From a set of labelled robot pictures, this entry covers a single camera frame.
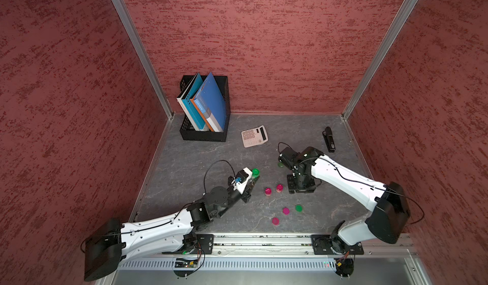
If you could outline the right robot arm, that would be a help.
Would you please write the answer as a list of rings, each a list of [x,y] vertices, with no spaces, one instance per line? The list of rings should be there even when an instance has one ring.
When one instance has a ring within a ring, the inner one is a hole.
[[[350,221],[339,222],[329,235],[312,239],[317,254],[359,255],[364,241],[378,239],[396,244],[410,221],[410,203],[403,187],[395,182],[385,184],[364,177],[335,162],[322,151],[307,147],[296,152],[289,145],[278,151],[278,164],[291,171],[287,175],[290,194],[313,193],[322,183],[328,183],[359,202],[367,213]]]

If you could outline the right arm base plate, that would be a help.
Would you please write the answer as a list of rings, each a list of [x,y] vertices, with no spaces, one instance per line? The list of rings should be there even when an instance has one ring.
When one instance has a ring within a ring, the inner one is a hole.
[[[343,257],[346,254],[364,255],[361,243],[350,246],[338,237],[331,238],[330,235],[311,235],[311,245],[315,255],[332,255],[338,257]]]

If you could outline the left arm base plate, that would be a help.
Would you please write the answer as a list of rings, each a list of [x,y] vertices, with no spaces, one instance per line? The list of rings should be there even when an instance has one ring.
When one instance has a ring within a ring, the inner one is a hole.
[[[183,246],[176,251],[180,254],[197,255],[201,251],[211,254],[214,244],[213,234],[186,234],[183,239]]]

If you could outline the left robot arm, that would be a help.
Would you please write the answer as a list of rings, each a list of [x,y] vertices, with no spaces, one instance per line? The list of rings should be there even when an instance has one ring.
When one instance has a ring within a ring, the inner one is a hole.
[[[248,202],[259,177],[258,169],[243,168],[229,177],[226,187],[214,187],[176,213],[133,223],[109,219],[81,245],[85,254],[84,280],[101,279],[123,263],[156,253],[203,253],[196,233],[222,218],[239,201]]]

